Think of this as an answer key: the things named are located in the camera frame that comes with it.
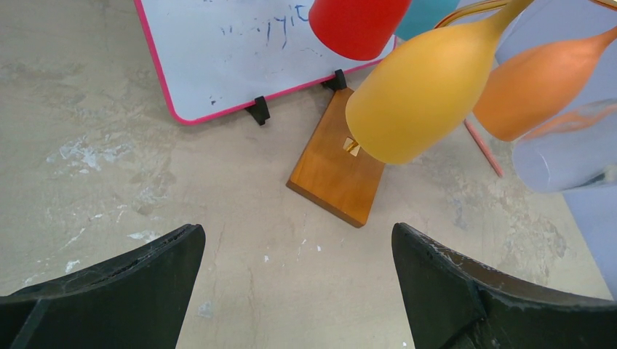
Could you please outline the yellow plastic wine glass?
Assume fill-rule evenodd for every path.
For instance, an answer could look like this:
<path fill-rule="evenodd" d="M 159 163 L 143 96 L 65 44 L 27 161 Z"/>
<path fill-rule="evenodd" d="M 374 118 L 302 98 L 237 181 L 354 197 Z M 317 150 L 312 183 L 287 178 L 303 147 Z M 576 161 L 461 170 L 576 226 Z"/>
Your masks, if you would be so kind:
<path fill-rule="evenodd" d="M 384 58 L 350 96 L 346 123 L 374 159 L 407 164 L 470 114 L 487 83 L 501 35 L 529 1 L 483 20 L 416 36 Z"/>

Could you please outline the orange plastic wine glass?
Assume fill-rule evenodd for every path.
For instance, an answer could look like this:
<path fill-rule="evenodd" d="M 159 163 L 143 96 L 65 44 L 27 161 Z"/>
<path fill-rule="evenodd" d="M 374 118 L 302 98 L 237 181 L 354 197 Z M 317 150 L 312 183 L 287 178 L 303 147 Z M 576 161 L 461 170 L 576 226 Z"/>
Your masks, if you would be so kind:
<path fill-rule="evenodd" d="M 495 138 L 512 141 L 567 106 L 585 87 L 616 29 L 527 49 L 495 68 L 473 113 Z"/>

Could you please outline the red plastic wine glass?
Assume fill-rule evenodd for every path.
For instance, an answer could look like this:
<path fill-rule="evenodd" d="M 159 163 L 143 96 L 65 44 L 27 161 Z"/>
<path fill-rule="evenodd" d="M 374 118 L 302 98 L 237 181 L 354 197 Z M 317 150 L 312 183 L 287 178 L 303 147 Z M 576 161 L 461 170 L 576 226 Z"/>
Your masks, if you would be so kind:
<path fill-rule="evenodd" d="M 317 0 L 308 12 L 315 36 L 352 60 L 379 56 L 405 16 L 411 0 Z"/>

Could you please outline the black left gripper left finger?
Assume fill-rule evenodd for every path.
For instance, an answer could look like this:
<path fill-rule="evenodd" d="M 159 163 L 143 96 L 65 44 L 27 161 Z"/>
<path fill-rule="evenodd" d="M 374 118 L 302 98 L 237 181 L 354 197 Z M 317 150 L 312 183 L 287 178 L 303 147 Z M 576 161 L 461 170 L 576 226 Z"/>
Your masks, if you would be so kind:
<path fill-rule="evenodd" d="M 88 268 L 1 298 L 3 348 L 174 348 L 202 262 L 187 224 Z"/>

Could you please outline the blue plastic wine glass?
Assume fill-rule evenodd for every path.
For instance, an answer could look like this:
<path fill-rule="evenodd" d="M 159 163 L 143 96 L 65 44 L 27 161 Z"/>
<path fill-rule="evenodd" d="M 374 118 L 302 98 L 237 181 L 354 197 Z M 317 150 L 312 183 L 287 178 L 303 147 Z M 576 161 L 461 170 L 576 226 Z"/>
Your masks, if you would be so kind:
<path fill-rule="evenodd" d="M 394 35 L 409 40 L 430 31 L 444 17 L 453 12 L 459 0 L 412 0 Z"/>

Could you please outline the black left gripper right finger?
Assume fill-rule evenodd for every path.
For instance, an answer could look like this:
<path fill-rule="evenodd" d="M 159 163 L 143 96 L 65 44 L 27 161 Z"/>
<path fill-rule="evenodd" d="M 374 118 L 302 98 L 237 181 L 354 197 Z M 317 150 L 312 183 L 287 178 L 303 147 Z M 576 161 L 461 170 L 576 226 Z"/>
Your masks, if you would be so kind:
<path fill-rule="evenodd" d="M 391 248 L 417 348 L 614 348 L 616 303 L 510 276 L 397 223 Z"/>

